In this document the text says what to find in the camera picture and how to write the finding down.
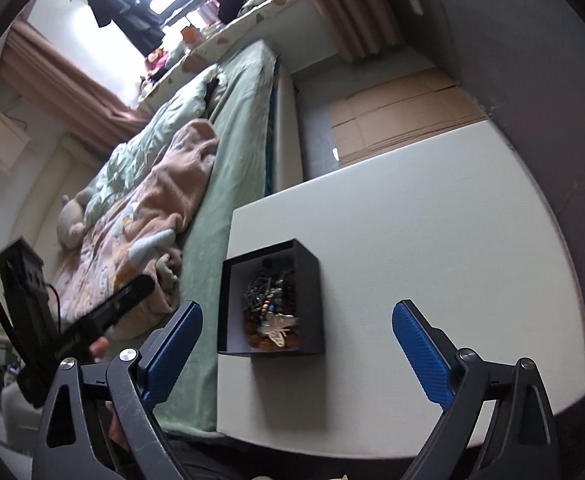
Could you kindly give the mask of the person's left hand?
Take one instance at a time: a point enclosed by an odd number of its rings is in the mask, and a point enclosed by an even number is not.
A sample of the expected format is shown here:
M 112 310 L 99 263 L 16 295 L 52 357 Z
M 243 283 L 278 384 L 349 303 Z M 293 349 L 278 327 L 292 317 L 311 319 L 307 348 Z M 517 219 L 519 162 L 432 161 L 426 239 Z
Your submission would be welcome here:
M 95 362 L 99 362 L 104 356 L 106 356 L 108 348 L 109 348 L 108 339 L 104 336 L 99 337 L 95 342 L 93 342 L 91 344 L 91 347 L 90 347 L 90 351 L 91 351 L 91 355 L 92 355 L 93 360 Z M 126 440 L 126 437 L 125 437 L 123 430 L 121 428 L 121 424 L 120 424 L 120 420 L 118 418 L 118 415 L 117 415 L 116 411 L 114 410 L 114 404 L 112 404 L 111 401 L 107 401 L 106 408 L 111 416 L 110 425 L 109 425 L 109 429 L 108 429 L 109 439 L 111 441 L 114 441 L 114 443 L 117 443 L 117 445 L 119 445 L 120 448 L 123 448 L 125 451 L 129 451 L 129 449 L 130 449 L 129 443 Z

